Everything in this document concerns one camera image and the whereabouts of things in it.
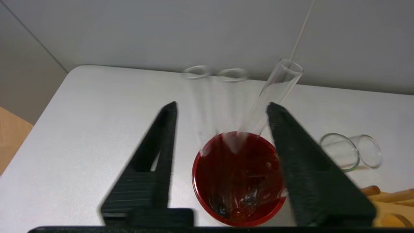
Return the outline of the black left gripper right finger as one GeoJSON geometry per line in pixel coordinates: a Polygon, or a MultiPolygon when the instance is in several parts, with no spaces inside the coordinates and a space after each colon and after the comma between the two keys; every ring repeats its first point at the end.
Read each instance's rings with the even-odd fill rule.
{"type": "Polygon", "coordinates": [[[299,227],[371,227],[376,209],[283,106],[267,116],[299,227]]]}

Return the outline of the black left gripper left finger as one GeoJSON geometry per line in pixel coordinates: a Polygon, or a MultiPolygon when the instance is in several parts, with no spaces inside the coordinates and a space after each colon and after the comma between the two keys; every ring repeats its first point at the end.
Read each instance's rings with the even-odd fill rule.
{"type": "Polygon", "coordinates": [[[168,208],[177,103],[165,105],[102,203],[107,227],[193,227],[190,208],[168,208]]]}

